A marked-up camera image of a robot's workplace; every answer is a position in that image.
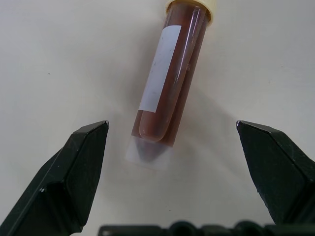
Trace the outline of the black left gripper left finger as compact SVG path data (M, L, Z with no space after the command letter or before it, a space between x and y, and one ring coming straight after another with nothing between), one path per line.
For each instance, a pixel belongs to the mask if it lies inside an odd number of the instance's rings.
M82 232L100 180L107 121L81 127L36 173L0 236L71 236Z

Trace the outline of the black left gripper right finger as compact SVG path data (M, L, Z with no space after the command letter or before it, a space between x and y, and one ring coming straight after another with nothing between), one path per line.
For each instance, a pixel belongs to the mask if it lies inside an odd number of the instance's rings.
M285 133L236 123L253 183L276 224L315 224L315 162Z

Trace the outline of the brown liquid sample tube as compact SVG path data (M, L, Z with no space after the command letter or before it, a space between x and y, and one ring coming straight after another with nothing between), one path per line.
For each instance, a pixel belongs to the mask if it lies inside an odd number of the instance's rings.
M173 156L204 35L216 7L217 0L169 0L126 160L161 169Z

